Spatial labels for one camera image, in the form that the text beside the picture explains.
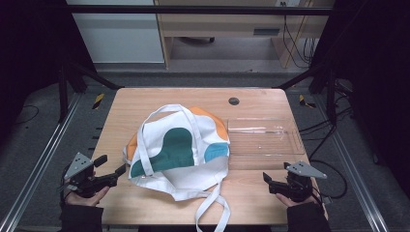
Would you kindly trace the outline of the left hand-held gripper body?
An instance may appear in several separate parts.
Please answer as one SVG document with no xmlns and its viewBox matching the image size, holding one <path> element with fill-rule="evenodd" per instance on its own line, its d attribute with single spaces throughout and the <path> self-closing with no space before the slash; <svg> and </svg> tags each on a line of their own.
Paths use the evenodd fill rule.
<svg viewBox="0 0 410 232">
<path fill-rule="evenodd" d="M 116 187 L 118 177 L 113 172 L 101 177 L 94 174 L 94 160 L 77 153 L 63 174 L 64 187 L 82 197 L 92 197 L 104 187 Z"/>
</svg>

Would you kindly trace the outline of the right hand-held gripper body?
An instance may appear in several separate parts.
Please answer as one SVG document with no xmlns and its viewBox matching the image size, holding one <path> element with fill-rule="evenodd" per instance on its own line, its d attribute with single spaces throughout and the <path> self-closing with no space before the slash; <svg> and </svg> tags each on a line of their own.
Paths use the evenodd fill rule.
<svg viewBox="0 0 410 232">
<path fill-rule="evenodd" d="M 312 178 L 326 179 L 327 175 L 304 161 L 291 164 L 287 169 L 286 182 L 274 181 L 269 186 L 271 194 L 280 193 L 295 202 L 306 200 L 312 195 Z"/>
</svg>

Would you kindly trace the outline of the white patterned tote bag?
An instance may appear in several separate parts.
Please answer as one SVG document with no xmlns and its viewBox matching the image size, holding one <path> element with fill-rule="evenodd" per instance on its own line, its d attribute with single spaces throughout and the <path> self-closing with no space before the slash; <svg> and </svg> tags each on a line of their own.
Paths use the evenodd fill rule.
<svg viewBox="0 0 410 232">
<path fill-rule="evenodd" d="M 223 232 L 231 211 L 220 195 L 228 174 L 229 137 L 224 122 L 199 108 L 167 104 L 145 119 L 124 148 L 135 185 L 170 194 L 176 201 L 201 198 L 194 220 L 210 206 L 223 207 L 214 232 Z"/>
</svg>

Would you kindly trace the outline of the person's right hand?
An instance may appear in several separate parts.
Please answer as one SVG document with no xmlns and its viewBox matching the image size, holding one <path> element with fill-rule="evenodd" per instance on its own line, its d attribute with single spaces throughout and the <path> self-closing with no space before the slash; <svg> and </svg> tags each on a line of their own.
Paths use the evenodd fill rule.
<svg viewBox="0 0 410 232">
<path fill-rule="evenodd" d="M 318 205 L 317 200 L 313 197 L 310 196 L 306 200 L 301 201 L 301 202 L 295 202 L 291 200 L 290 198 L 286 197 L 283 194 L 276 193 L 276 198 L 286 207 L 292 208 L 292 207 L 299 207 L 299 206 L 307 206 L 307 205 Z"/>
</svg>

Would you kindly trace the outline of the person's left hand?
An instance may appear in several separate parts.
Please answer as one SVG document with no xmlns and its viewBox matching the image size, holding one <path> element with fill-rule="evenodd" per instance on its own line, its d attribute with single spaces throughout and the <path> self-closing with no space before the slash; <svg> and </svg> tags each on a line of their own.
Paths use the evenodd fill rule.
<svg viewBox="0 0 410 232">
<path fill-rule="evenodd" d="M 68 205 L 96 207 L 100 203 L 100 201 L 106 196 L 109 190 L 110 187 L 104 187 L 103 189 L 98 191 L 94 196 L 89 198 L 82 197 L 77 193 L 71 191 L 65 197 L 65 203 Z"/>
</svg>

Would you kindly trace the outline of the clear plastic tray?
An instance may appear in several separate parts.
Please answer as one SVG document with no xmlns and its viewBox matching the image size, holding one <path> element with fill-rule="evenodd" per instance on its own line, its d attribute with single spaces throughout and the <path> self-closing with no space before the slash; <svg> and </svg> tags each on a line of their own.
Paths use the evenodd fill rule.
<svg viewBox="0 0 410 232">
<path fill-rule="evenodd" d="M 229 119 L 227 126 L 232 170 L 278 170 L 306 155 L 291 119 L 238 118 Z"/>
</svg>

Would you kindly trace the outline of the yellow black tape piece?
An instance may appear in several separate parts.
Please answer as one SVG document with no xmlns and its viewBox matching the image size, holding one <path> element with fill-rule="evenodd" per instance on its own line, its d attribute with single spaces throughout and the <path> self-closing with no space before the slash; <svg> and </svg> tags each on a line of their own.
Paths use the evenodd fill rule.
<svg viewBox="0 0 410 232">
<path fill-rule="evenodd" d="M 93 106 L 92 106 L 92 109 L 98 109 L 98 108 L 99 108 L 99 106 L 100 106 L 100 104 L 101 104 L 101 102 L 102 102 L 102 100 L 103 100 L 103 97 L 104 97 L 104 93 L 99 93 L 99 94 L 96 96 L 96 99 L 95 99 L 95 102 L 94 102 L 94 104 L 93 104 Z"/>
<path fill-rule="evenodd" d="M 300 105 L 302 105 L 302 106 L 306 106 L 306 107 L 309 107 L 309 108 L 316 108 L 316 104 L 315 104 L 315 103 L 306 102 L 305 97 L 304 97 L 303 95 L 300 95 L 300 96 L 299 96 L 299 103 L 300 103 Z"/>
</svg>

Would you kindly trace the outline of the white cabinet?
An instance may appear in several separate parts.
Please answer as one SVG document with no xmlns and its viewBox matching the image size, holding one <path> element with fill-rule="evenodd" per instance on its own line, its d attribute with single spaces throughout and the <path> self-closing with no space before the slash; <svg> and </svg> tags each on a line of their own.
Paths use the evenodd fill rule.
<svg viewBox="0 0 410 232">
<path fill-rule="evenodd" d="M 155 14 L 73 14 L 95 64 L 163 63 Z"/>
</svg>

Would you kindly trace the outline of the light wooden desk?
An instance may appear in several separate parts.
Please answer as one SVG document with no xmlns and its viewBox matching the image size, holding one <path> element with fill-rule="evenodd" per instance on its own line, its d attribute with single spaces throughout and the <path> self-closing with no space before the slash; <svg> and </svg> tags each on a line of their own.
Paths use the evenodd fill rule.
<svg viewBox="0 0 410 232">
<path fill-rule="evenodd" d="M 336 0 L 154 0 L 157 6 L 235 6 L 331 8 Z M 166 38 L 263 37 L 272 41 L 286 68 L 297 57 L 301 38 L 318 39 L 328 20 L 325 15 L 159 14 Z"/>
</svg>

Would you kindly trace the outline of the aluminium floor rail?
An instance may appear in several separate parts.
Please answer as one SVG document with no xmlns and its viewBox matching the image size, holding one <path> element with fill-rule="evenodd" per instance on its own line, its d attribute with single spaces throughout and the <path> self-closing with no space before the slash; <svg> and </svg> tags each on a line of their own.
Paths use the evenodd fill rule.
<svg viewBox="0 0 410 232">
<path fill-rule="evenodd" d="M 330 139 L 337 156 L 337 162 L 343 167 L 343 178 L 347 182 L 346 189 L 352 189 L 355 193 L 357 201 L 359 202 L 362 212 L 371 228 L 372 232 L 390 232 L 386 221 L 382 217 L 367 184 L 358 169 L 358 166 L 351 158 L 345 143 L 343 142 L 339 132 L 337 131 L 337 124 L 329 124 Z"/>
<path fill-rule="evenodd" d="M 37 186 L 39 185 L 41 178 L 44 175 L 45 170 L 48 167 L 48 164 L 54 156 L 55 151 L 77 110 L 81 98 L 81 94 L 73 94 L 73 99 L 69 104 L 67 115 L 55 127 L 53 134 L 48 139 L 42 154 L 40 155 L 36 165 L 33 167 L 13 206 L 0 222 L 0 232 L 14 232 L 14 230 L 16 229 L 17 224 L 22 217 L 22 214 L 29 204 Z"/>
</svg>

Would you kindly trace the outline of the black metal frame stand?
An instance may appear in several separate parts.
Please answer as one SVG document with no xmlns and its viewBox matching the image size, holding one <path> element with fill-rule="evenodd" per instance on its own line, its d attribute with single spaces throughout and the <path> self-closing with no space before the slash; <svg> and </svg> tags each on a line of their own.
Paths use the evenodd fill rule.
<svg viewBox="0 0 410 232">
<path fill-rule="evenodd" d="M 278 89 L 286 90 L 291 86 L 301 82 L 302 80 L 312 77 L 312 81 L 308 87 L 312 94 L 319 94 L 324 88 L 327 88 L 326 97 L 326 115 L 331 124 L 337 124 L 335 92 L 336 92 L 336 72 L 331 65 L 321 63 L 309 68 L 296 77 L 280 84 Z"/>
<path fill-rule="evenodd" d="M 58 71 L 58 86 L 59 86 L 59 99 L 60 99 L 60 118 L 59 122 L 63 122 L 69 114 L 69 102 L 68 102 L 68 87 L 70 83 L 76 93 L 84 93 L 87 89 L 87 84 L 83 80 L 84 76 L 88 76 L 93 80 L 99 82 L 103 86 L 111 90 L 119 90 L 121 85 L 117 85 L 108 79 L 102 77 L 97 72 L 93 72 L 77 63 L 70 62 L 61 66 Z"/>
</svg>

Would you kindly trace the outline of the black horizontal frame bar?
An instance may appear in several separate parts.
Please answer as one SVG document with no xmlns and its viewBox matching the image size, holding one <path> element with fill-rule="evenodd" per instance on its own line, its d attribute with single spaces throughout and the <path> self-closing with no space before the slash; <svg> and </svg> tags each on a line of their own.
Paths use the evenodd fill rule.
<svg viewBox="0 0 410 232">
<path fill-rule="evenodd" d="M 235 6 L 120 6 L 68 5 L 79 14 L 168 14 L 168 15 L 332 15 L 332 8 L 235 7 Z"/>
</svg>

